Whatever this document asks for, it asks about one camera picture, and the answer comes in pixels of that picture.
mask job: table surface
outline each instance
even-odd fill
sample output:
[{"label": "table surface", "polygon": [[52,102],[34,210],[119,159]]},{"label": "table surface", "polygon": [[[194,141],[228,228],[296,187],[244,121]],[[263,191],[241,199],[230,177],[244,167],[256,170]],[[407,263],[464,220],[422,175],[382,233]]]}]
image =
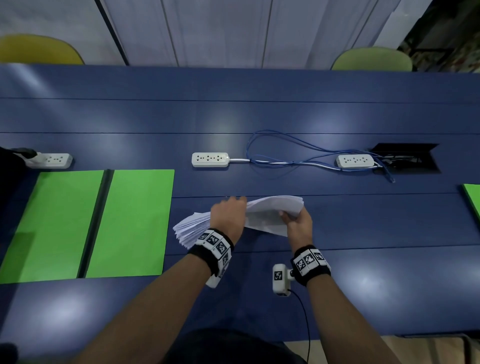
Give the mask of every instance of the table surface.
[{"label": "table surface", "polygon": [[[480,231],[459,185],[480,183],[470,162],[480,151],[479,81],[476,74],[3,65],[0,145],[71,153],[73,170],[175,169],[164,270],[186,252],[171,227],[189,214],[231,194],[302,196],[333,277],[381,334],[477,330]],[[432,155],[441,173],[398,175],[392,184],[315,167],[191,166],[197,151],[244,158],[259,129],[331,149],[438,143]],[[313,155],[273,137],[252,152]],[[0,259],[35,177],[1,212]],[[228,274],[202,291],[183,331],[216,326],[305,340],[298,301],[271,290],[272,266],[290,258],[285,238],[246,229]],[[154,278],[0,285],[0,341],[17,343],[22,357],[78,351]],[[294,289],[308,300],[304,288]]]}]

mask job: stack of paper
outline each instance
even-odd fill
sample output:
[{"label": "stack of paper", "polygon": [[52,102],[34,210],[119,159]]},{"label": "stack of paper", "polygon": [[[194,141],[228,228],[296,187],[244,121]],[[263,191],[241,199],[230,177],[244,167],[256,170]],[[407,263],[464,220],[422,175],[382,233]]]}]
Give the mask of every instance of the stack of paper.
[{"label": "stack of paper", "polygon": [[[287,227],[279,216],[285,211],[296,217],[303,208],[303,199],[296,196],[271,196],[247,202],[245,227],[287,236]],[[180,244],[190,249],[210,227],[210,212],[195,212],[173,227]]]}]

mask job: forearm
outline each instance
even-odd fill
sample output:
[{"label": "forearm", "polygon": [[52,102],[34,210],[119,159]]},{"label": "forearm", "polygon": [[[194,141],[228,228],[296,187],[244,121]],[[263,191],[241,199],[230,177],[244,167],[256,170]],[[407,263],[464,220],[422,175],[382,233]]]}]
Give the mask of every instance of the forearm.
[{"label": "forearm", "polygon": [[307,289],[328,364],[400,364],[329,275],[310,279]]},{"label": "forearm", "polygon": [[203,260],[186,255],[135,297],[73,362],[160,362],[210,275]]}]

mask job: chair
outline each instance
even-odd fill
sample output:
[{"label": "chair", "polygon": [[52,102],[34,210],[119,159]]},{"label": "chair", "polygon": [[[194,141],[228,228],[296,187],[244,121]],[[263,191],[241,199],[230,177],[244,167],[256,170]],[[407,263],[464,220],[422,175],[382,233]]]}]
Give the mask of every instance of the chair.
[{"label": "chair", "polygon": [[335,71],[406,71],[412,70],[408,55],[383,47],[355,48],[343,52],[334,62]]},{"label": "chair", "polygon": [[0,37],[0,62],[84,64],[80,54],[70,44],[33,34]]}]

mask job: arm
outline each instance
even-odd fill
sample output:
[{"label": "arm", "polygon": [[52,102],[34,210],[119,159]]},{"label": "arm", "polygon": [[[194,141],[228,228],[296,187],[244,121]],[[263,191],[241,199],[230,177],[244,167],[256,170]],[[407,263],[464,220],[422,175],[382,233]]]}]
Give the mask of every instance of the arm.
[{"label": "arm", "polygon": [[[312,218],[305,208],[296,220],[285,213],[282,219],[287,224],[293,253],[312,244]],[[400,364],[329,275],[310,279],[307,289],[329,364]]]},{"label": "arm", "polygon": [[[210,227],[222,231],[236,244],[245,225],[246,205],[245,197],[231,197],[214,205]],[[73,363],[159,363],[210,275],[205,261],[186,255],[140,292]]]}]

